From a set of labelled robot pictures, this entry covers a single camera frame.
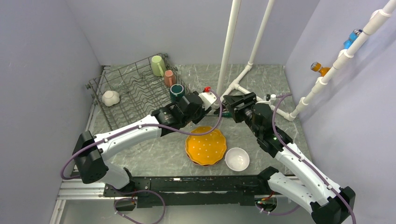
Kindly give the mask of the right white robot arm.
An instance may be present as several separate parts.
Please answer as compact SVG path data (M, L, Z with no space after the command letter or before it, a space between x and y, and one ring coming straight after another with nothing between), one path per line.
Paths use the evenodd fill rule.
M259 175L260 192L280 193L304 208L317 224L341 224L348 217L357 222L353 211L356 194L341 187L320 171L299 149L293 139L276 126L276 112L260 103L255 93L225 95L225 106L235 122L245 122L260 148L285 165L301 182L290 180L274 167Z

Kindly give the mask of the white scalloped small bowl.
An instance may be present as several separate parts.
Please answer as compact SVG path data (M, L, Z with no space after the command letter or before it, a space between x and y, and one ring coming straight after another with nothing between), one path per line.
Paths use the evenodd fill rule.
M120 102L120 94L116 91L106 91L101 97L101 102L107 107L118 104Z

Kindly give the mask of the light green mug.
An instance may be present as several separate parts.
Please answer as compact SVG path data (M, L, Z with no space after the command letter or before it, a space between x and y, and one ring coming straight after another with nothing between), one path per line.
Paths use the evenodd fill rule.
M153 56L151 58L151 69L153 74L157 77L163 77L166 69L165 62L163 58L159 55Z

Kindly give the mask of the grey wire dish rack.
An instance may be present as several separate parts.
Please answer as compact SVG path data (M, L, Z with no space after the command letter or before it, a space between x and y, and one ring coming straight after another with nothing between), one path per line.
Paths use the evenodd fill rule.
M105 66L100 76L86 84L93 99L90 131L118 129L171 103L169 88L163 77L154 75L151 60L149 56L128 65ZM106 91L117 92L120 101L106 106L101 101Z

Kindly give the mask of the dark green mug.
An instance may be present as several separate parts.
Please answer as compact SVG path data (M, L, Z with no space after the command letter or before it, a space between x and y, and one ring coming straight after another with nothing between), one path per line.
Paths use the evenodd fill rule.
M185 88L182 84L174 84L170 87L171 102L179 102L185 95Z

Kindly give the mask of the small red-brown mug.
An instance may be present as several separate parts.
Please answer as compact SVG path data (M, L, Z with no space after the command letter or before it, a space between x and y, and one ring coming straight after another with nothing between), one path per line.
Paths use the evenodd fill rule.
M172 70L167 70L164 73L164 83L167 87L171 87L172 85L177 83L176 76Z

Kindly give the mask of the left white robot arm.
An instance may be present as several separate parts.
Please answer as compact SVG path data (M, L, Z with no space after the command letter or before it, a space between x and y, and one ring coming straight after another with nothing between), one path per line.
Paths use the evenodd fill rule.
M122 196L130 195L135 187L130 171L112 164L109 159L143 141L181 133L181 128L190 122L197 124L204 118L213 105L222 105L214 91L195 91L125 127L97 135L89 131L82 133L72 155L79 178L84 184L104 182Z

